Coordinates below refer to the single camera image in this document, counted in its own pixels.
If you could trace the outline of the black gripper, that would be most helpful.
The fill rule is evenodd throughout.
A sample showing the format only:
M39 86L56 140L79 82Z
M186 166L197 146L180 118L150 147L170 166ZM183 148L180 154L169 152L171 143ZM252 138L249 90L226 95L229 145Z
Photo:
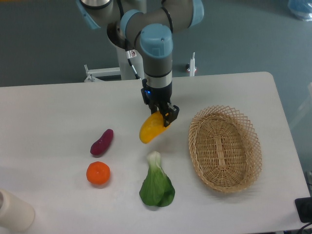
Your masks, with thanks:
M168 127L177 119L179 107L171 104L172 82L166 87L154 88L147 84L147 79L142 80L141 89L143 101L148 105L151 113L160 111L164 127Z

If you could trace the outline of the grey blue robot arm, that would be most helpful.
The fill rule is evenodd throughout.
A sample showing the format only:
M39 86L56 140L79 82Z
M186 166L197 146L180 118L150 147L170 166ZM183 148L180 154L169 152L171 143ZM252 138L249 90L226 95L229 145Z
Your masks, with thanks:
M164 127L176 120L179 108L171 104L172 34L199 24L204 17L200 0L163 0L161 7L143 13L144 0L79 0L83 16L95 28L116 24L125 47L142 57L142 97L151 113L161 114Z

